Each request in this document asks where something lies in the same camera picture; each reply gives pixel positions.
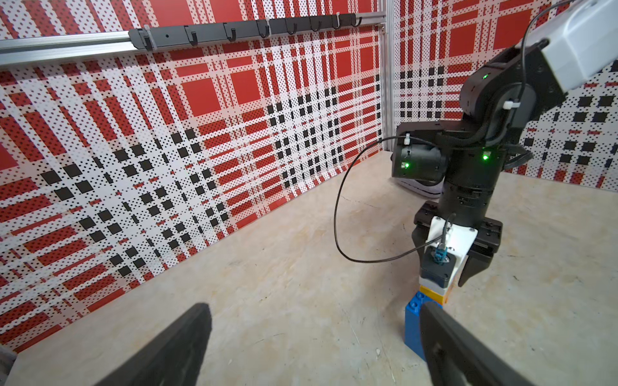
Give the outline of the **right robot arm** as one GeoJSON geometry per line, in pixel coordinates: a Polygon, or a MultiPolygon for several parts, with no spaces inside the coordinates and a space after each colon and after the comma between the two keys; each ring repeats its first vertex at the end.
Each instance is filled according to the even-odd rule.
{"type": "Polygon", "coordinates": [[[616,2],[573,1],[468,77],[458,122],[398,126],[392,176],[442,188],[415,216],[424,291],[445,294],[489,267],[501,223],[486,213],[500,174],[532,158],[524,128],[616,57],[616,2]]]}

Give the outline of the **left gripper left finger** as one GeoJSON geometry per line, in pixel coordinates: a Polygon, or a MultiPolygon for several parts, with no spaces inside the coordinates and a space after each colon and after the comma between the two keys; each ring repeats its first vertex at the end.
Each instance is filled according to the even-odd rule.
{"type": "Polygon", "coordinates": [[[98,384],[195,385],[211,332],[210,307],[197,303],[98,384]]]}

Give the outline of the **yellow lego brick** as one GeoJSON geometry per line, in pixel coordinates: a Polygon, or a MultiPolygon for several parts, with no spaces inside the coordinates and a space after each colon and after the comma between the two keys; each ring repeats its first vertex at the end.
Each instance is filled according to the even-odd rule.
{"type": "Polygon", "coordinates": [[[452,292],[451,287],[447,289],[440,289],[438,292],[436,292],[429,287],[420,286],[419,290],[423,295],[430,298],[434,302],[437,302],[441,306],[445,306],[448,303],[449,296],[452,292]]]}

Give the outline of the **blue square lego brick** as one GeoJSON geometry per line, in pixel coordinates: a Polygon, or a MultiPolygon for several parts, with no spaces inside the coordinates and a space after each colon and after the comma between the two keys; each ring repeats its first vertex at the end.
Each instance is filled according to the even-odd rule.
{"type": "Polygon", "coordinates": [[[405,345],[423,361],[425,361],[425,355],[420,331],[420,310],[425,303],[432,302],[435,303],[426,294],[418,291],[405,308],[405,345]]]}

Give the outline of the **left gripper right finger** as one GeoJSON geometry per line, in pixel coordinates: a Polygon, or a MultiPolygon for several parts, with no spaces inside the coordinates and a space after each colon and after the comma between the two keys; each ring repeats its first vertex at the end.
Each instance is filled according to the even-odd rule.
{"type": "Polygon", "coordinates": [[[436,303],[420,309],[420,335],[434,385],[531,385],[436,303]]]}

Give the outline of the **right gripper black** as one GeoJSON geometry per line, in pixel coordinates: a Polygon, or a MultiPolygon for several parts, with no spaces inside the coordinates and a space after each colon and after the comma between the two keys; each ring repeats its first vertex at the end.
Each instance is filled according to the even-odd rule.
{"type": "MultiPolygon", "coordinates": [[[[437,214],[438,204],[430,200],[426,201],[415,214],[416,228],[411,237],[417,248],[416,253],[418,254],[420,273],[423,272],[423,256],[426,252],[425,243],[427,242],[430,224],[437,214]]],[[[458,281],[458,287],[463,287],[470,278],[490,267],[493,256],[501,245],[502,230],[502,222],[487,217],[484,218],[478,228],[476,239],[468,251],[467,260],[463,265],[464,267],[458,281]]]]}

